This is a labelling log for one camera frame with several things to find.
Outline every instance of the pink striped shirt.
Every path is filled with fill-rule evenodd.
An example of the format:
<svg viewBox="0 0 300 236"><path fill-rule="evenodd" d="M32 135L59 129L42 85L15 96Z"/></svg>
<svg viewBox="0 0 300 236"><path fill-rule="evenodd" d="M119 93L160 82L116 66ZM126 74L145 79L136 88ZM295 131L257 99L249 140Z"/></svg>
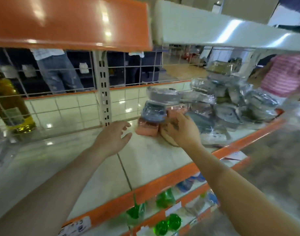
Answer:
<svg viewBox="0 0 300 236"><path fill-rule="evenodd" d="M277 55L261 82L261 88L279 97L288 97L300 87L300 54Z"/></svg>

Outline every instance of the purple fabric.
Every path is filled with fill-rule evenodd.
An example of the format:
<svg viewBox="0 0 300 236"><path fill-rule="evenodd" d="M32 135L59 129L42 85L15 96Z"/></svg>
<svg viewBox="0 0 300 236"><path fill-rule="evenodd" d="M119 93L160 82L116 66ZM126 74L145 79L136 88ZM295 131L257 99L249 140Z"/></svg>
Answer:
<svg viewBox="0 0 300 236"><path fill-rule="evenodd" d="M293 11L300 12L300 0L280 0L280 4Z"/></svg>

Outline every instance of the plaid shirt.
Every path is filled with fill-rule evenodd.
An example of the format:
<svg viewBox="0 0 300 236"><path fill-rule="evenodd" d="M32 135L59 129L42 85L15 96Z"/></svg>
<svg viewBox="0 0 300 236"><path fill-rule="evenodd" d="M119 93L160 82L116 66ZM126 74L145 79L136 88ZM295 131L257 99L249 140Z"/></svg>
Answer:
<svg viewBox="0 0 300 236"><path fill-rule="evenodd" d="M63 55L65 52L61 49L30 49L35 60L45 59L50 56Z"/></svg>
<svg viewBox="0 0 300 236"><path fill-rule="evenodd" d="M277 55L271 61L273 65L260 87L286 98L300 87L300 54Z"/></svg>

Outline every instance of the blue jeans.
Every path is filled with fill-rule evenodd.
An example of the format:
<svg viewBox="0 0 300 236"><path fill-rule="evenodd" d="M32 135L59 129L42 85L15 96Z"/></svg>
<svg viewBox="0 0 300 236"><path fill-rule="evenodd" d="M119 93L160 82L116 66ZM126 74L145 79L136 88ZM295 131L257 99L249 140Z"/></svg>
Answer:
<svg viewBox="0 0 300 236"><path fill-rule="evenodd" d="M66 54L50 56L37 61L41 75L53 94L66 93L64 84L76 92L85 91Z"/></svg>

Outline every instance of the gray floor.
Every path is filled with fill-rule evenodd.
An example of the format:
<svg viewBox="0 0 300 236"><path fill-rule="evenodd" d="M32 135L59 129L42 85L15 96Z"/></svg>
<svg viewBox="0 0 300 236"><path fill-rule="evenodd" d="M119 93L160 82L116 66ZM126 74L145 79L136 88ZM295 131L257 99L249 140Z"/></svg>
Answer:
<svg viewBox="0 0 300 236"><path fill-rule="evenodd" d="M273 202L300 221L300 104L297 96L285 102L283 127L245 147L252 164L240 174ZM228 218L212 214L188 233L195 235L238 235Z"/></svg>

